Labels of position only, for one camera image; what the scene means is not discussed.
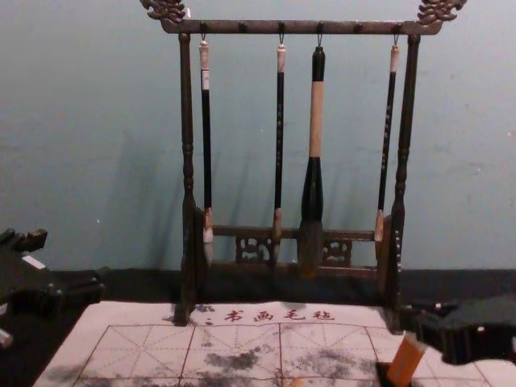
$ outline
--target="hook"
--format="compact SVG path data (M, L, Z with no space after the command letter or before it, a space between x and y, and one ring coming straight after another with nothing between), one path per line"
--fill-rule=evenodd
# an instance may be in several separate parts
M284 22L280 22L279 30L280 30L280 44L283 44L283 38L285 37L285 23Z
M396 24L396 26L393 28L394 45L397 45L397 39L400 37L401 31L402 31L402 24L401 23Z
M317 25L317 43L318 43L318 46L321 47L321 42L323 41L323 29L324 28L324 23L323 22L319 22L319 24Z
M201 22L201 39L205 40L206 38L206 31L208 31L208 25L206 22Z

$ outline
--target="carved lattice panel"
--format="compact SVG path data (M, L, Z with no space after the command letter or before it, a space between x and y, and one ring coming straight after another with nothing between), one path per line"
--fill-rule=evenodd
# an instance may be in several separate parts
M351 240L325 240L321 266L349 268L352 265Z
M273 256L270 238L235 238L235 247L237 264L260 264Z

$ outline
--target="decorative carving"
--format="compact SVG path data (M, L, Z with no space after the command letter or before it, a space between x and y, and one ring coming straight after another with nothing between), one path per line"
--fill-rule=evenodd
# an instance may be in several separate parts
M235 246L237 264L262 264L273 256L273 242L270 238L237 237Z
M468 0L422 0L418 13L419 22L423 26L433 23L449 22L457 17L453 9L460 10Z
M396 277L397 280L393 283L394 306L397 310L402 303L402 291L399 277L402 273L402 236L399 230L394 230L394 257L396 259Z
M352 265L351 240L325 240L321 266L349 268Z
M166 20L179 24L185 17L185 4L181 0L139 0L146 10L152 7L147 15L154 20L164 22Z

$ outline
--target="black object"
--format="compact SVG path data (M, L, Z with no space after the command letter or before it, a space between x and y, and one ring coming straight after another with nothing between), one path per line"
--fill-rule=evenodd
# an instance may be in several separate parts
M105 287L100 279L107 268L86 280L59 281L50 269L28 255L41 249L46 239L45 230L24 235L8 229L0 234L0 306L4 312L51 318L62 310L101 301Z
M516 294L448 304L413 304L402 311L404 328L461 365L478 360L516 364Z

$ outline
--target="wooden brush stand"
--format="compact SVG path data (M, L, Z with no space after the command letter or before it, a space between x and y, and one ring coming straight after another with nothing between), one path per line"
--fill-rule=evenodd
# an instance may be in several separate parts
M415 21L318 21L318 20L193 20L183 19L185 6L181 0L140 0L149 10L152 19L159 20L164 31L178 35L181 61L181 138L184 156L183 200L183 257L181 261L181 302L176 308L176 322L185 325L189 314L199 300L208 270L228 272L253 272L277 275L298 274L297 265L274 263L257 258L250 260L248 253L258 253L266 249L272 254L272 227L232 227L214 225L214 237L235 238L235 261L231 263L215 260L209 264L203 249L203 210L194 199L192 86L190 75L190 36L192 34L324 34L324 35L406 35L408 52L406 58L405 87L403 90L401 126L397 145L397 170L395 198L390 214L383 221L383 238L375 241L375 231L325 230L323 232L323 258L318 267L318 276L367 277L377 280L381 305L388 316L388 326L392 332L402 328L403 309L399 276L403 245L403 225L405 220L404 195L407 178L407 162L412 132L414 94L418 66L418 47L424 35L436 35L445 21L453 20L452 12L459 10L466 0L422 0L418 20ZM387 160L387 149L383 158ZM296 239L298 229L283 228L281 239ZM353 242L376 244L377 267L352 267Z

